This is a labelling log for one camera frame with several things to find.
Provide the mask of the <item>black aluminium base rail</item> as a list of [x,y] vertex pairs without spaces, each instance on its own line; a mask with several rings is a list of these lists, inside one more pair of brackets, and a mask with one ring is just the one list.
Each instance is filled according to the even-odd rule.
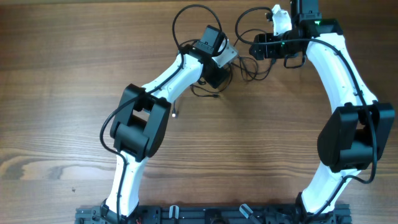
[[[250,206],[245,211],[240,207],[179,207],[138,206],[128,218],[121,216],[121,223],[167,224],[167,223],[305,223],[300,216],[301,210],[294,204],[278,204],[269,206]],[[116,214],[105,208],[77,208],[75,223],[117,223]],[[348,204],[336,205],[327,214],[321,214],[310,223],[352,223]]]

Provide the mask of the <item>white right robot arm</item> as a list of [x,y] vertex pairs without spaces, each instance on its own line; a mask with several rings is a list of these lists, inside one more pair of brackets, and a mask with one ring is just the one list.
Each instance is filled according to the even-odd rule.
[[395,111],[390,103],[378,102],[362,81],[346,48],[343,30],[336,19],[325,19],[316,1],[292,1],[290,9],[279,5],[266,9],[273,25],[270,34],[259,34],[250,43],[250,54],[287,61],[298,54],[310,61],[328,95],[331,116],[317,139],[320,164],[312,181],[293,205],[271,207],[268,221],[291,223],[344,223],[348,208],[336,201],[361,171],[376,175]]

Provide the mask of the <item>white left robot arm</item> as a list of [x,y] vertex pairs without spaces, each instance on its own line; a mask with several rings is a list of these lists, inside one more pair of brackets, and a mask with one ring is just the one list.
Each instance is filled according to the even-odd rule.
[[101,205],[101,217],[110,223],[126,223],[139,204],[144,166],[164,140],[172,103],[196,84],[218,89],[229,78],[225,68],[238,53],[221,27],[207,26],[191,44],[180,45],[171,66],[142,87],[130,84],[118,107],[101,127],[99,139],[110,129],[116,155],[116,173],[109,197]]

